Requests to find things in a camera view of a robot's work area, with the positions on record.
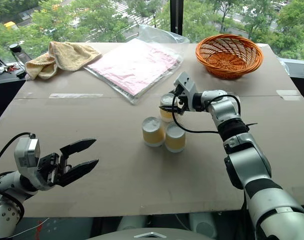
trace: window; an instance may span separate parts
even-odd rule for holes
[[[0,0],[0,59],[13,62],[13,43],[33,58],[58,42],[126,42],[137,24],[155,26],[164,0]]]
[[[183,35],[192,43],[229,33],[304,60],[304,0],[185,0]]]

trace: paper cup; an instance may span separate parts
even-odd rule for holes
[[[173,103],[173,98],[174,98],[174,94],[172,93],[167,93],[165,95],[163,95],[161,97],[161,106],[172,106],[172,103]],[[160,109],[160,117],[161,119],[166,122],[166,123],[170,123],[173,120],[173,116],[172,116],[172,113],[171,112],[168,112],[168,111],[164,111],[162,109]]]
[[[175,123],[170,123],[166,129],[166,148],[172,153],[179,153],[184,150],[185,144],[185,131]]]
[[[150,147],[159,147],[164,143],[164,129],[161,121],[155,117],[148,117],[142,123],[144,143]]]

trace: bottle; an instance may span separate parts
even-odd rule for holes
[[[24,65],[28,61],[32,60],[30,56],[19,46],[17,43],[10,45],[10,50],[15,58],[18,58]]]

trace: clear plastic sheet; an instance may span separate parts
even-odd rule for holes
[[[85,67],[136,104],[156,83],[183,62],[189,40],[172,32],[140,25],[139,36]]]

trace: white cable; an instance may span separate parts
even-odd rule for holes
[[[13,237],[16,237],[16,236],[18,236],[18,235],[21,235],[21,234],[23,234],[23,233],[26,233],[26,232],[28,232],[28,231],[30,231],[30,230],[33,230],[33,229],[35,229],[35,228],[38,228],[39,226],[43,225],[48,219],[50,219],[50,218],[48,217],[48,218],[46,218],[43,222],[41,222],[40,224],[38,224],[37,226],[31,227],[31,228],[29,228],[29,229],[27,229],[27,230],[25,230],[25,231],[22,231],[22,232],[20,232],[20,233],[18,233],[18,234],[13,235],[13,236],[9,236],[8,238],[13,238]]]
[[[190,229],[181,221],[181,219],[178,217],[177,214],[175,214],[177,220],[179,221],[179,223],[182,225],[182,227],[184,227],[186,230],[190,231]]]

